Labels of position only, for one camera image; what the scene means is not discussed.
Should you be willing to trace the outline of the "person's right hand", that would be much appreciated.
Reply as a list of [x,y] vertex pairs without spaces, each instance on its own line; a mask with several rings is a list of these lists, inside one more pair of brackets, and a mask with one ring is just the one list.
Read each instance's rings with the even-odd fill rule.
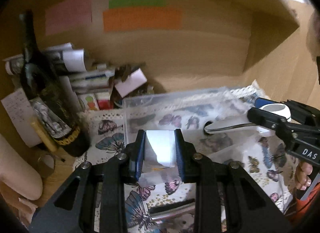
[[298,190],[306,190],[311,185],[309,175],[312,173],[313,167],[305,161],[300,161],[295,171],[295,186]]

